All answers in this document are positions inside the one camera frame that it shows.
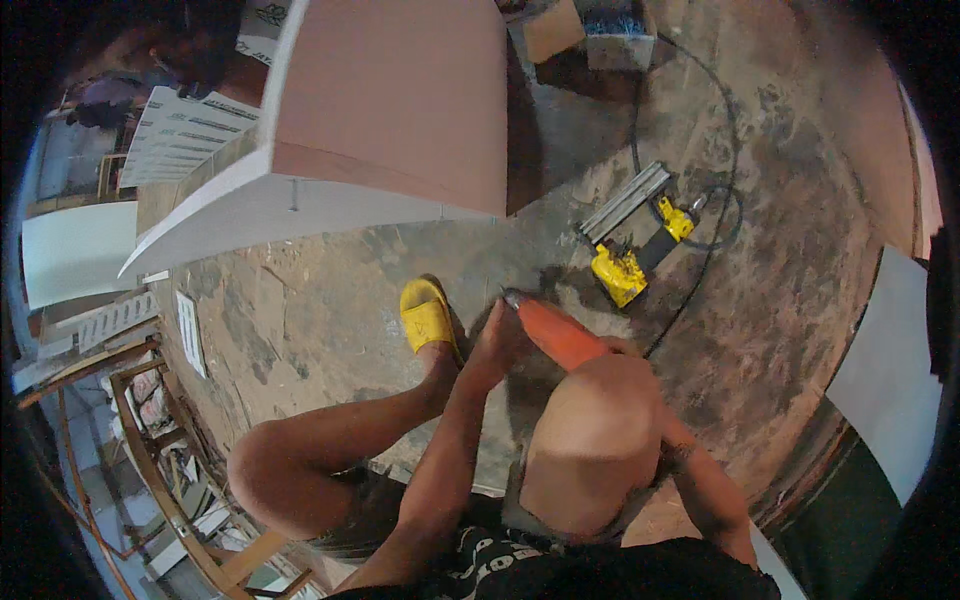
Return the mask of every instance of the black t-shirt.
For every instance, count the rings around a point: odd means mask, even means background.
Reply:
[[[780,598],[769,575],[713,544],[677,538],[644,546],[561,548],[517,530],[460,532],[454,551],[410,586],[351,589],[337,600],[533,598]]]

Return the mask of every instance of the yellow sandal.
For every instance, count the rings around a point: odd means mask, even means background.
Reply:
[[[449,342],[457,365],[463,366],[464,359],[453,334],[450,308],[444,290],[436,283],[424,277],[408,281],[400,294],[400,319],[415,354],[429,342]]]

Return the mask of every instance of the concrete floor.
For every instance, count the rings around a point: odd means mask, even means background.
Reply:
[[[666,401],[757,499],[784,467],[852,337],[881,236],[863,186],[826,122],[820,92],[829,73],[798,41],[806,27],[798,13],[776,3],[691,7],[671,0],[655,7],[660,29],[713,65],[729,88],[739,149],[714,84],[692,60],[667,53],[645,83],[640,163],[662,160],[677,174],[678,197],[686,202],[704,186],[725,181],[735,163],[743,224],[714,256],[700,291],[652,363]],[[781,36],[769,35],[772,22]],[[522,39],[513,33],[523,56]],[[589,253],[573,234],[574,223],[633,176],[626,147],[631,106],[538,84],[532,65],[515,66],[522,71],[515,69],[511,78],[510,202],[523,206],[516,216],[278,241],[181,266],[154,284],[164,304],[165,354],[225,456],[258,422],[417,384],[420,364],[407,346],[397,304],[404,283],[423,273],[444,284],[467,333],[501,284],[539,289],[593,331],[631,338],[643,348],[660,333],[704,254],[677,249],[657,269],[649,293],[621,313],[596,287]],[[207,177],[198,172],[180,190],[141,188],[139,228]],[[734,209],[721,236],[730,232]],[[711,205],[693,237],[709,240],[718,213]],[[652,231],[645,209],[622,229],[637,242]],[[282,294],[266,303],[257,298],[260,269],[282,282]],[[198,304],[207,379],[178,350],[175,289]],[[273,343],[262,323],[277,310],[283,335]],[[548,359],[535,355],[494,390],[478,484],[503,487],[516,444],[531,431],[560,377]],[[412,470],[435,424],[410,432],[377,461]],[[627,541],[691,533],[667,484]]]

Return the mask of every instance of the yellow nail gun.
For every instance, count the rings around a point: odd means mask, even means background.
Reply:
[[[641,248],[634,248],[632,241],[618,243],[607,238],[669,180],[670,174],[663,169],[663,165],[652,162],[596,214],[577,227],[584,241],[594,251],[590,268],[618,308],[629,304],[647,287],[647,274],[657,268],[696,227],[695,214],[703,199],[698,200],[690,210],[684,210],[672,205],[663,195],[657,202],[663,219],[662,226]]]

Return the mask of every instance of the black grip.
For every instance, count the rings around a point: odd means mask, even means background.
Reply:
[[[636,264],[644,274],[649,276],[650,272],[656,269],[657,265],[670,254],[670,251],[677,248],[677,245],[677,240],[673,239],[673,235],[669,231],[665,228],[659,228],[647,240],[643,248],[636,251]]]

